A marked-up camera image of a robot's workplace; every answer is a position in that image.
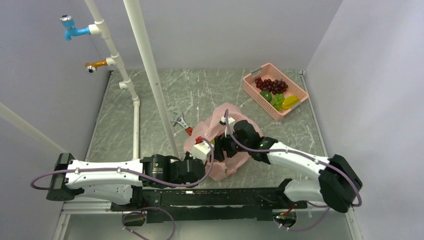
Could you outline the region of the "green fake fruit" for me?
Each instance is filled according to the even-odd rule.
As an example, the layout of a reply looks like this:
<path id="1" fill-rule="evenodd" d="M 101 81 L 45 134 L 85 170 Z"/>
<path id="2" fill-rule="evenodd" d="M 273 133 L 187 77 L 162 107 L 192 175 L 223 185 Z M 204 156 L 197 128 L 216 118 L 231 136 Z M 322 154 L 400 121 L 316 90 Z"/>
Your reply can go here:
<path id="1" fill-rule="evenodd" d="M 269 91 L 263 90 L 259 93 L 268 103 L 273 99 L 272 94 Z"/>

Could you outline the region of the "green fake grapes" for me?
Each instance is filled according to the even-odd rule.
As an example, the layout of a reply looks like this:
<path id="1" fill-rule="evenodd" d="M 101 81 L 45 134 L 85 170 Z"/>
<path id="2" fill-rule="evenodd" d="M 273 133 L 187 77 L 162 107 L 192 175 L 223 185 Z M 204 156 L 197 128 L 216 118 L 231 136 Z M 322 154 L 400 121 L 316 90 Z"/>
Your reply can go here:
<path id="1" fill-rule="evenodd" d="M 285 100 L 285 96 L 282 93 L 277 93 L 272 102 L 271 105 L 279 112 L 283 110 L 283 102 Z"/>

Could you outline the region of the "yellow fake fruit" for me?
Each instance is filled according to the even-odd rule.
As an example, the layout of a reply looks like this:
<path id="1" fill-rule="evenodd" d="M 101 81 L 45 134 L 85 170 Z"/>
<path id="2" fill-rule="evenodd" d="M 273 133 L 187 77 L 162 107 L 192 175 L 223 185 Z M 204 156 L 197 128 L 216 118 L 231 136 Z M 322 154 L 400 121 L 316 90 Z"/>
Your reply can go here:
<path id="1" fill-rule="evenodd" d="M 283 100 L 283 102 L 281 104 L 281 107 L 282 107 L 283 110 L 289 110 L 293 106 L 295 106 L 299 101 L 300 100 L 299 100 L 299 98 L 297 96 L 291 95 L 291 96 L 286 97 Z"/>

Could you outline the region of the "purple fake grapes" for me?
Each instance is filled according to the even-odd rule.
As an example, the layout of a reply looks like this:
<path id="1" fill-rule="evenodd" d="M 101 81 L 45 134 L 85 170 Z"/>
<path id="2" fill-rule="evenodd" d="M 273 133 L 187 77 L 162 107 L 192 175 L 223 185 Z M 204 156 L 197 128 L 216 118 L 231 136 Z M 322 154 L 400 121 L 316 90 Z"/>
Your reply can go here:
<path id="1" fill-rule="evenodd" d="M 261 91 L 268 91 L 273 95 L 283 94 L 288 89 L 288 84 L 279 79 L 271 80 L 270 78 L 257 77 L 254 79 L 256 88 Z"/>

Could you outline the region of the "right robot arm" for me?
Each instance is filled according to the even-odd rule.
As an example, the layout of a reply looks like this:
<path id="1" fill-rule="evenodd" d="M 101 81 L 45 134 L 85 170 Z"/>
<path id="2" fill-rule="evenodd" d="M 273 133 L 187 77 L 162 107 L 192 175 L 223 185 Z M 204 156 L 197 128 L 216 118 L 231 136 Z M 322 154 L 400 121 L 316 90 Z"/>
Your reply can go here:
<path id="1" fill-rule="evenodd" d="M 283 166 L 309 177 L 304 181 L 287 178 L 281 182 L 275 193 L 280 207 L 287 208 L 296 202 L 321 202 L 346 213 L 362 204 L 359 191 L 363 183 L 343 156 L 318 156 L 297 150 L 277 139 L 260 136 L 247 120 L 223 116 L 219 123 L 224 126 L 224 133 L 214 140 L 215 160 L 247 153 L 257 162 Z"/>

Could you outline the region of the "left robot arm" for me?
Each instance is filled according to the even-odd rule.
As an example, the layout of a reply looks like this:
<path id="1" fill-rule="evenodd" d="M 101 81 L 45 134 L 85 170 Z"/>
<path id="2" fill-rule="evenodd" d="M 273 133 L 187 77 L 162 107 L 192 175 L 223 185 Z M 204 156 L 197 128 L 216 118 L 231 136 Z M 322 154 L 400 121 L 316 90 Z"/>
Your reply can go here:
<path id="1" fill-rule="evenodd" d="M 186 152 L 183 160 L 153 154 L 121 162 L 86 162 L 70 153 L 59 155 L 55 174 L 47 189 L 47 200 L 65 202 L 77 196 L 126 205 L 131 210 L 144 203 L 144 187 L 165 189 L 194 187 L 205 177 L 210 155 Z"/>

